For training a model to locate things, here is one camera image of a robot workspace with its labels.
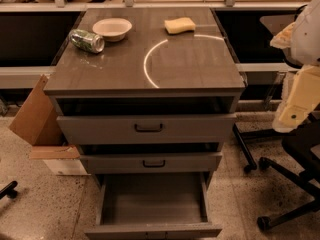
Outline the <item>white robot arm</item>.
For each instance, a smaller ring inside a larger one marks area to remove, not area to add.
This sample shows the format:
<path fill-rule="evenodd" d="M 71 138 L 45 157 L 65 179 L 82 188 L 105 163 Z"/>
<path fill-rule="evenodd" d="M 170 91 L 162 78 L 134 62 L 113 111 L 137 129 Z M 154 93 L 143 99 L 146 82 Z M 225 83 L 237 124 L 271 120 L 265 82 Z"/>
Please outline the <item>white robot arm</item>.
<path fill-rule="evenodd" d="M 272 123 L 276 132 L 287 133 L 320 104 L 320 0 L 312 0 L 293 23 L 272 38 L 270 45 L 289 48 L 291 58 L 302 64 Z"/>

